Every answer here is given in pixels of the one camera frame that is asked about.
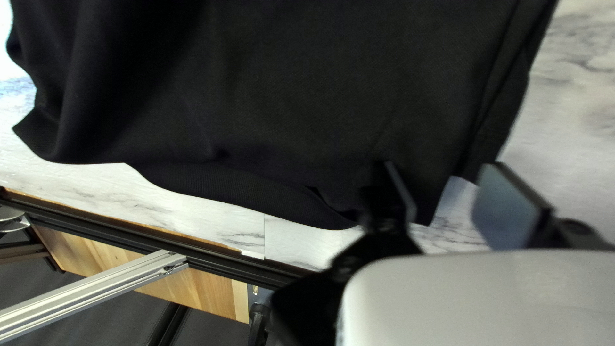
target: black plastic part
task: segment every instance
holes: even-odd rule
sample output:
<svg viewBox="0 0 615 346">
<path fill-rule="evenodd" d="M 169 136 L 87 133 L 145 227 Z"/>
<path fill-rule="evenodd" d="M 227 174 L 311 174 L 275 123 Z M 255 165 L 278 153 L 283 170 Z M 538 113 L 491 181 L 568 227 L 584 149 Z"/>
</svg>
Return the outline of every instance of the black plastic part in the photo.
<svg viewBox="0 0 615 346">
<path fill-rule="evenodd" d="M 504 163 L 483 165 L 472 220 L 492 249 L 615 250 L 591 226 L 554 214 L 555 208 Z"/>
<path fill-rule="evenodd" d="M 266 305 L 254 303 L 250 307 L 250 333 L 248 346 L 265 346 L 268 332 L 265 330 L 269 323 L 271 309 Z"/>
<path fill-rule="evenodd" d="M 84 220 L 83 218 L 64 215 L 15 201 L 0 199 L 0 204 L 25 211 L 30 221 L 35 225 L 121 247 L 140 254 L 150 254 L 160 249 L 172 251 L 185 255 L 191 268 L 267 289 L 275 290 L 284 287 L 303 276 L 303 271 L 293 273 L 273 265 L 257 262 L 258 260 L 252 260 L 246 256 L 236 257 L 223 254 L 160 236 L 114 225 L 104 225 L 93 220 Z"/>
<path fill-rule="evenodd" d="M 366 234 L 333 260 L 272 296 L 273 330 L 285 346 L 333 346 L 339 303 L 346 283 L 364 265 L 384 257 L 422 253 L 408 236 L 416 206 L 391 163 L 378 163 L 363 189 L 368 210 L 360 217 Z"/>
<path fill-rule="evenodd" d="M 589 225 L 578 220 L 560 219 L 557 221 L 558 234 L 565 246 L 573 249 L 615 251 L 615 246 L 607 243 Z"/>
<path fill-rule="evenodd" d="M 190 311 L 184 305 L 169 303 L 145 346 L 172 346 Z"/>
</svg>

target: wooden edge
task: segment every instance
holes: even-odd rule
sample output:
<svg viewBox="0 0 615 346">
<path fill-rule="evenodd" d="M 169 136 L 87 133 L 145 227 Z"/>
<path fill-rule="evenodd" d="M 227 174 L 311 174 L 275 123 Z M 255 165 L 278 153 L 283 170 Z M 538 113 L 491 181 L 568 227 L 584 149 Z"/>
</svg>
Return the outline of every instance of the wooden edge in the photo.
<svg viewBox="0 0 615 346">
<path fill-rule="evenodd" d="M 231 280 L 231 284 L 235 303 L 235 320 L 249 324 L 248 284 L 237 280 Z"/>
<path fill-rule="evenodd" d="M 31 226 L 32 229 L 34 230 L 34 232 L 36 233 L 36 236 L 38 236 L 39 240 L 41 241 L 41 243 L 45 246 L 45 248 L 47 249 L 47 252 L 49 252 L 49 254 L 51 255 L 51 258 L 54 259 L 55 263 L 58 264 L 58 267 L 60 267 L 60 269 L 62 269 L 63 271 L 66 272 L 66 269 L 64 269 L 62 267 L 62 264 L 60 262 L 58 262 L 58 259 L 54 256 L 54 252 L 51 251 L 51 249 L 49 249 L 49 244 L 47 243 L 47 241 L 45 240 L 45 237 L 42 236 L 41 232 L 37 229 L 37 226 L 32 225 Z"/>
<path fill-rule="evenodd" d="M 85 219 L 98 221 L 101 223 L 106 223 L 108 225 L 114 225 L 117 227 L 128 228 L 135 231 L 140 231 L 142 233 L 146 233 L 149 235 L 160 236 L 166 239 L 181 241 L 182 243 L 198 246 L 206 249 L 211 249 L 214 251 L 228 253 L 228 254 L 237 254 L 237 252 L 241 252 L 239 249 L 216 243 L 214 241 L 210 241 L 207 239 L 198 238 L 195 236 L 185 235 L 180 232 L 167 230 L 165 228 L 146 225 L 144 223 L 132 222 L 128 220 L 116 219 L 114 217 L 108 217 L 104 215 L 94 214 L 92 212 L 84 211 L 82 209 L 77 209 L 66 204 L 58 203 L 55 201 L 50 201 L 48 199 L 39 198 L 36 196 L 29 195 L 27 193 L 13 190 L 11 188 L 0 187 L 0 196 L 3 199 L 14 200 L 23 202 L 26 204 L 33 204 L 35 206 L 43 207 L 46 209 L 50 209 L 52 211 L 61 212 L 64 214 L 74 215 L 76 217 L 83 217 Z"/>
</svg>

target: metal frame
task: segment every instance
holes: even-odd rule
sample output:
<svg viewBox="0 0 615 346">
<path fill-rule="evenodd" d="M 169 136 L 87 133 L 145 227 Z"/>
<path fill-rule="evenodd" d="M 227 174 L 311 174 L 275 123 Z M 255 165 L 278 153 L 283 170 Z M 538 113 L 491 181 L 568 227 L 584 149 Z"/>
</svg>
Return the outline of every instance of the metal frame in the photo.
<svg viewBox="0 0 615 346">
<path fill-rule="evenodd" d="M 302 268 L 244 255 L 231 255 L 162 236 L 150 235 L 125 227 L 88 220 L 21 201 L 0 199 L 0 205 L 26 212 L 34 225 L 51 228 L 126 250 L 149 254 L 165 249 L 185 255 L 191 268 L 226 278 L 276 290 L 310 273 Z"/>
<path fill-rule="evenodd" d="M 49 256 L 43 244 L 16 245 L 0 248 L 0 265 Z"/>
<path fill-rule="evenodd" d="M 188 267 L 160 250 L 0 310 L 0 344 Z"/>
</svg>

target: black bracket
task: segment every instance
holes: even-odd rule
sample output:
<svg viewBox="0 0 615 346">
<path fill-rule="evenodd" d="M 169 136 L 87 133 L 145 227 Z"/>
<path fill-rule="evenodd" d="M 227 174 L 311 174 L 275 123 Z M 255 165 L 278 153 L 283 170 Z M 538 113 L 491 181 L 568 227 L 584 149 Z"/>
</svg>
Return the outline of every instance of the black bracket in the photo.
<svg viewBox="0 0 615 346">
<path fill-rule="evenodd" d="M 339 303 L 350 277 L 384 257 L 422 253 L 408 236 L 416 205 L 395 166 L 378 163 L 373 182 L 362 189 L 365 234 L 322 273 L 306 276 L 272 296 L 273 328 L 286 346 L 333 346 Z"/>
</svg>

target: marble tabletop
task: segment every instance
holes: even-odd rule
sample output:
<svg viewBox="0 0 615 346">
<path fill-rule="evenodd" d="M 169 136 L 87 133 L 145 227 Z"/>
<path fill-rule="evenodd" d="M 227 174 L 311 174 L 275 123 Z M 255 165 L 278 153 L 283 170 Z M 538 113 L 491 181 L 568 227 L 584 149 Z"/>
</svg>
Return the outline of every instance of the marble tabletop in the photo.
<svg viewBox="0 0 615 346">
<path fill-rule="evenodd" d="M 0 36 L 10 6 L 0 0 Z M 145 223 L 320 270 L 361 235 L 321 230 L 146 181 L 125 164 L 67 165 L 34 155 L 11 127 L 35 88 L 0 53 L 0 186 L 97 214 Z M 615 2 L 561 0 L 531 72 L 522 111 L 500 159 L 559 210 L 615 243 Z M 430 227 L 411 234 L 430 254 L 486 251 L 469 219 L 476 187 L 452 177 Z"/>
</svg>

